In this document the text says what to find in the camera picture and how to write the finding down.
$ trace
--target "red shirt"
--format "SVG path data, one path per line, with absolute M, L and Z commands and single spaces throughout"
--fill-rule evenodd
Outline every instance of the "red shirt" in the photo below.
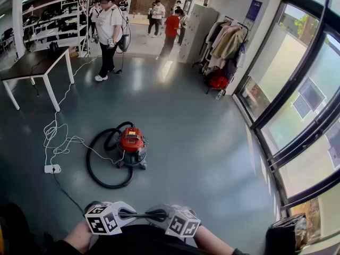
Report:
M 180 27 L 180 20 L 178 16 L 171 15 L 165 21 L 166 28 L 165 28 L 165 35 L 169 37 L 176 37 L 177 36 L 177 28 Z

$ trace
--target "man in red shirt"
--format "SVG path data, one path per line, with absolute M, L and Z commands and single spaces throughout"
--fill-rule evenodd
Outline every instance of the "man in red shirt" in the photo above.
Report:
M 174 15 L 171 15 L 166 19 L 165 41 L 163 49 L 159 54 L 160 57 L 167 57 L 171 53 L 177 36 L 177 29 L 180 27 L 179 17 L 181 16 L 184 16 L 184 12 L 183 10 L 178 9 L 175 10 Z

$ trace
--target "bottle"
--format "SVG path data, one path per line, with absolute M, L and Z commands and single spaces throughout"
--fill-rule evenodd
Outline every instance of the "bottle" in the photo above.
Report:
M 219 91 L 218 95 L 216 96 L 216 99 L 219 100 L 223 94 L 223 90 Z

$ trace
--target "red bag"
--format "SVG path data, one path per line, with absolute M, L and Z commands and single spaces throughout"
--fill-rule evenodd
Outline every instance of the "red bag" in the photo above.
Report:
M 227 87 L 228 78 L 222 76 L 222 70 L 218 69 L 205 77 L 205 84 L 211 88 L 224 90 Z

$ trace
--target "dark tabletop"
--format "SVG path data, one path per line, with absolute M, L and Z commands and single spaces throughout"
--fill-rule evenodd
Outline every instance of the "dark tabletop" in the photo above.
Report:
M 26 53 L 10 69 L 0 73 L 1 80 L 45 74 L 68 48 L 60 47 L 53 56 L 49 54 L 48 49 Z

